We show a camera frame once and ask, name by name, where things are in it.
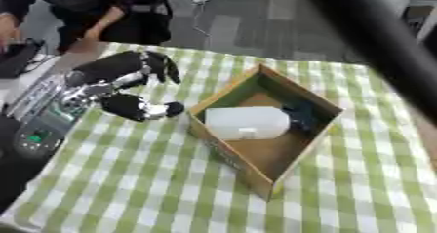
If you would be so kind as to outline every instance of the green checkered tablecloth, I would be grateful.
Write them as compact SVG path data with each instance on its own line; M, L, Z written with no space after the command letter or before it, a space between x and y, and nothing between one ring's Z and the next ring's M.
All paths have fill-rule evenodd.
M138 46L111 44L106 55ZM132 89L191 107L264 62L347 109L266 203L187 133L186 115L137 124L91 109L2 215L31 232L436 232L437 183L403 101L369 68L149 48L183 83Z

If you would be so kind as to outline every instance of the label on box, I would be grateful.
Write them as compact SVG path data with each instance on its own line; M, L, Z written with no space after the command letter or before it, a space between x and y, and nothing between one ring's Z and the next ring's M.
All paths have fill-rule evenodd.
M220 157L222 157L224 162L226 162L229 166L237 170L243 169L242 166L238 164L239 160L237 159L237 157L230 154L227 149L221 149L220 146L212 140L206 140L205 143L208 147L214 150Z

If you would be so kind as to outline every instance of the white plastic bottle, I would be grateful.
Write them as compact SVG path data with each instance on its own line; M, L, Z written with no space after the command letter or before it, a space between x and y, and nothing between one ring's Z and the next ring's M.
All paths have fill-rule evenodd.
M210 108L206 126L222 140L272 139L290 128L290 117L270 106Z

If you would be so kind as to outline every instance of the cardboard box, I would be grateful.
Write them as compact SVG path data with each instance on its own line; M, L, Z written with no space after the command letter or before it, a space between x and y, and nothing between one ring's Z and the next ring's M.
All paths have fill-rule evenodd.
M313 134L297 129L274 139L223 141L205 126L208 108L274 106L306 102L317 123ZM269 200L281 191L287 175L312 152L342 109L316 96L286 76L260 65L234 79L223 90L189 110L190 131L234 167L242 180L262 198Z

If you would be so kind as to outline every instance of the black cable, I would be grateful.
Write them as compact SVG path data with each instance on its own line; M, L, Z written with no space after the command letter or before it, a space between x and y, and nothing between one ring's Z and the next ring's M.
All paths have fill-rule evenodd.
M31 43L35 43L35 41L34 41L33 39L26 39L26 42L27 42L27 41L30 41ZM45 56L44 56L44 58L41 59L41 60L32 60L32 61L30 61L30 62L27 64L27 66L29 66L29 65L31 65L31 64L37 64L37 65L34 66L34 67L31 68L31 69L26 68L26 69L22 72L22 74L25 74L25 73L29 73L29 72L35 71L36 69L38 69L40 66L42 66L42 65L43 65L44 63L46 63L47 61L49 61L49 60L51 60L51 59L57 57L57 56L49 56L49 46L47 45L47 43L44 44L44 50L45 50Z

